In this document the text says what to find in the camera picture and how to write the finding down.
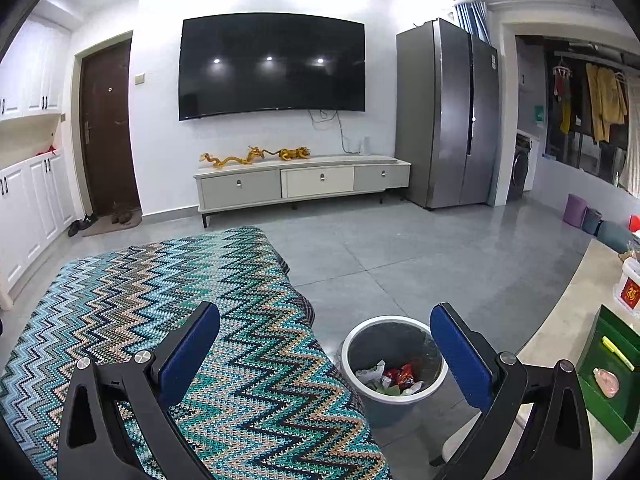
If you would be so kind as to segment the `clear plastic bag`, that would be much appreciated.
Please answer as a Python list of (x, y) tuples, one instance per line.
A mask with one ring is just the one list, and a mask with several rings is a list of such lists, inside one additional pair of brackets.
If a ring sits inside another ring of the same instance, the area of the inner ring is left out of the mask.
[(414, 382), (411, 386), (401, 391), (401, 396), (413, 396), (419, 393), (423, 388), (423, 382)]

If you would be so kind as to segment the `white plastic bag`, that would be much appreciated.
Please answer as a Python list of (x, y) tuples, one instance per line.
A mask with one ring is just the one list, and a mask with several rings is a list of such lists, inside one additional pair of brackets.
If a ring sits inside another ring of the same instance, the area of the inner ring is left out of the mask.
[(385, 361), (379, 360), (375, 365), (364, 370), (356, 370), (356, 378), (366, 387), (373, 391), (378, 391), (383, 387), (383, 376), (385, 372)]

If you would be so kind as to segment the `white rimmed trash bin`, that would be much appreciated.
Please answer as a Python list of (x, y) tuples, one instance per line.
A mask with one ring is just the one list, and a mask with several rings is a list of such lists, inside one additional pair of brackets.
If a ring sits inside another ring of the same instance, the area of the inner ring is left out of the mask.
[[(338, 352), (343, 375), (362, 402), (364, 414), (373, 428), (398, 424), (416, 407), (432, 396), (444, 383), (448, 365), (439, 351), (431, 329), (413, 318), (398, 315), (370, 318), (353, 328)], [(413, 396), (401, 396), (398, 387), (373, 391), (355, 376), (385, 361), (385, 369), (410, 363), (416, 382), (423, 388)]]

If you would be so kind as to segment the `pink object in tray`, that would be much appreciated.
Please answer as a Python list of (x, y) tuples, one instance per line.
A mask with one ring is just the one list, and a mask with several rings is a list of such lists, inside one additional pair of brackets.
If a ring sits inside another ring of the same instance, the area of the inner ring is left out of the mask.
[(620, 391), (620, 382), (609, 370), (597, 367), (592, 371), (592, 374), (594, 381), (606, 398), (613, 399)]

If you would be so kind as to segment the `beige coffee table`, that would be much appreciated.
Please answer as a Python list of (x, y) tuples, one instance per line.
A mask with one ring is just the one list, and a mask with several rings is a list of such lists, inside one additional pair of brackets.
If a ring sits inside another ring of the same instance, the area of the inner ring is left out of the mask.
[[(552, 366), (560, 359), (572, 361), (576, 366), (587, 342), (593, 321), (602, 306), (608, 307), (639, 335), (639, 317), (623, 309), (614, 299), (614, 286), (620, 280), (623, 263), (617, 252), (605, 244), (592, 240), (574, 273), (570, 284), (544, 320), (534, 336), (518, 352), (524, 364)], [(516, 437), (521, 437), (530, 408), (523, 406), (518, 411), (516, 425), (510, 431), (495, 463), (485, 479), (501, 474), (515, 451)], [(442, 446), (440, 455), (449, 460), (462, 440), (469, 434), (480, 415), (475, 415), (456, 431)], [(639, 434), (639, 419), (636, 429), (623, 443), (608, 433), (600, 422), (588, 414), (593, 452), (593, 479), (607, 479), (623, 460)]]

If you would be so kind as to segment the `yellow marker pen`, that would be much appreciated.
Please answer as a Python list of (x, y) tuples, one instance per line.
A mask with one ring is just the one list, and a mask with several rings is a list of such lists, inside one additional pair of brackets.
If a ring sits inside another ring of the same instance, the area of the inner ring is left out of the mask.
[(622, 350), (620, 350), (620, 348), (618, 348), (610, 338), (603, 336), (601, 341), (605, 348), (607, 348), (609, 352), (613, 353), (614, 356), (617, 356), (628, 370), (631, 370), (632, 372), (634, 371), (634, 364), (632, 364), (631, 360), (623, 354)]

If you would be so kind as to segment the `zigzag patterned blanket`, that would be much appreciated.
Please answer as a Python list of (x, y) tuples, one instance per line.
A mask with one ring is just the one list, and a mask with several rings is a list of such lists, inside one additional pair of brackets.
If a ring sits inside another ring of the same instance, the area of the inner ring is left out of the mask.
[(168, 362), (167, 415), (214, 479), (387, 479), (354, 389), (266, 234), (239, 226), (73, 260), (32, 311), (1, 375), (1, 474), (53, 479), (68, 386), (157, 352), (204, 302), (215, 339)]

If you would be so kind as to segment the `black shoes pair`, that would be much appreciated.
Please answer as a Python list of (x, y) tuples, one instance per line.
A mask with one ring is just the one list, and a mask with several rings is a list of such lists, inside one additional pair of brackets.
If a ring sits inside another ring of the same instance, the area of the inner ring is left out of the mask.
[(67, 229), (67, 236), (73, 237), (80, 231), (85, 231), (91, 228), (99, 217), (96, 214), (86, 214), (81, 220), (74, 220)]

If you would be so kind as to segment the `white shoe cabinet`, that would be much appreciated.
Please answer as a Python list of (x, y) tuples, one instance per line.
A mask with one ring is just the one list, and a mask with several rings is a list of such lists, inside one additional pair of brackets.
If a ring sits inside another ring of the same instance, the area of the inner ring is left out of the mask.
[(11, 290), (70, 225), (74, 204), (62, 144), (70, 34), (29, 18), (1, 61), (1, 285)]

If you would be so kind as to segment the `purple stool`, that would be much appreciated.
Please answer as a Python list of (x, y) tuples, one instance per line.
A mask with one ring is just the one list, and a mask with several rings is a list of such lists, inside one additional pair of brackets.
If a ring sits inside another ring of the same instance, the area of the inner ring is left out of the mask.
[(574, 228), (580, 229), (584, 223), (588, 203), (582, 197), (568, 194), (563, 212), (563, 221)]

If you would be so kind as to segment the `grey white tv cabinet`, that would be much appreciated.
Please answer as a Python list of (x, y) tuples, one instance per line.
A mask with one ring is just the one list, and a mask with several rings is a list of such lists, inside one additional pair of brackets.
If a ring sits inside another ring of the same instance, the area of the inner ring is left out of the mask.
[(201, 169), (194, 174), (198, 213), (208, 219), (229, 210), (404, 190), (410, 170), (410, 162), (382, 155), (261, 160)]

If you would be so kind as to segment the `golden dragon ornament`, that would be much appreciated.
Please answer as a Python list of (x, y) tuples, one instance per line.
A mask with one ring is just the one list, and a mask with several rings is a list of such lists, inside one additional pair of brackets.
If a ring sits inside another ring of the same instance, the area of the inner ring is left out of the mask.
[(258, 148), (258, 146), (250, 146), (244, 157), (239, 156), (227, 156), (225, 158), (219, 158), (209, 153), (203, 153), (198, 159), (199, 162), (208, 162), (214, 168), (222, 168), (230, 162), (246, 166), (251, 165), (257, 159), (265, 159), (269, 157), (277, 157), (284, 162), (290, 162), (297, 159), (308, 159), (311, 156), (311, 151), (306, 146), (300, 146), (299, 148), (280, 148), (275, 152), (268, 151), (265, 148)]

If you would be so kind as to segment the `silver double door refrigerator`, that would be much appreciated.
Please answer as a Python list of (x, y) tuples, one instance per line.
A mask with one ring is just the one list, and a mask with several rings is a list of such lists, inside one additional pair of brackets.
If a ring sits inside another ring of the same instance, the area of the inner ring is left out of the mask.
[(396, 36), (395, 156), (425, 209), (486, 204), (499, 139), (496, 49), (442, 18)]

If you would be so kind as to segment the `yellow hanging garment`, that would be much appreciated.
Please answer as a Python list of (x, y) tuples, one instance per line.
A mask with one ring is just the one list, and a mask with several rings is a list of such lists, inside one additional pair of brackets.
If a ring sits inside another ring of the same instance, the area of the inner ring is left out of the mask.
[(627, 102), (620, 81), (606, 67), (586, 65), (591, 123), (597, 143), (610, 140), (612, 125), (623, 125), (627, 116)]

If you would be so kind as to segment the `black wall television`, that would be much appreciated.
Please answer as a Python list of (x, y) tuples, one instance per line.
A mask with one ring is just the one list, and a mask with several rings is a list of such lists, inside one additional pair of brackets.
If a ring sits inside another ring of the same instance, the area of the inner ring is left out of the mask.
[(179, 119), (267, 110), (366, 109), (361, 23), (232, 13), (182, 23)]

